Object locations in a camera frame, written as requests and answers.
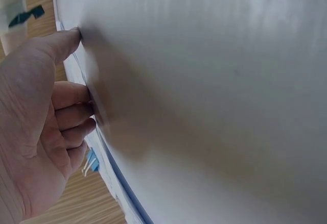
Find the light wood floor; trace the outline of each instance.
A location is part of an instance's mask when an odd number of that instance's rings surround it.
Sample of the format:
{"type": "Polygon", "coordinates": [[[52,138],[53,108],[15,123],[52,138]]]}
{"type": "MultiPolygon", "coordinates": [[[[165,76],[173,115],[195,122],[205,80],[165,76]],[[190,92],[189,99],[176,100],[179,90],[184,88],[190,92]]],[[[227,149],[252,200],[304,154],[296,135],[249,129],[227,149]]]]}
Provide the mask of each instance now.
{"type": "MultiPolygon", "coordinates": [[[[42,4],[45,15],[38,20],[29,20],[29,37],[45,36],[55,32],[52,0],[27,0],[28,9],[42,4]]],[[[4,53],[0,48],[0,60],[4,53]]],[[[65,80],[62,66],[57,68],[57,81],[65,80]]],[[[24,224],[58,223],[125,223],[124,215],[110,195],[98,173],[91,172],[84,178],[79,169],[69,179],[66,189],[55,206],[45,214],[24,221],[24,224]]]]}

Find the white object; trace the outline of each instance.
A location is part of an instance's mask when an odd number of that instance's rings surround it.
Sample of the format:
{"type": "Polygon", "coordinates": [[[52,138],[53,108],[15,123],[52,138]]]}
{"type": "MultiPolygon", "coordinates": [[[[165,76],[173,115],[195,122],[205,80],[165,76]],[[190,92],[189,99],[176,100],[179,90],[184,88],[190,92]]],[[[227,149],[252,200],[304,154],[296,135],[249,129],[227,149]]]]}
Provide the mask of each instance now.
{"type": "Polygon", "coordinates": [[[5,55],[16,49],[27,38],[27,24],[9,28],[9,23],[26,10],[26,0],[0,0],[0,39],[5,55]]]}
{"type": "Polygon", "coordinates": [[[56,0],[157,223],[325,223],[327,0],[56,0]]]}

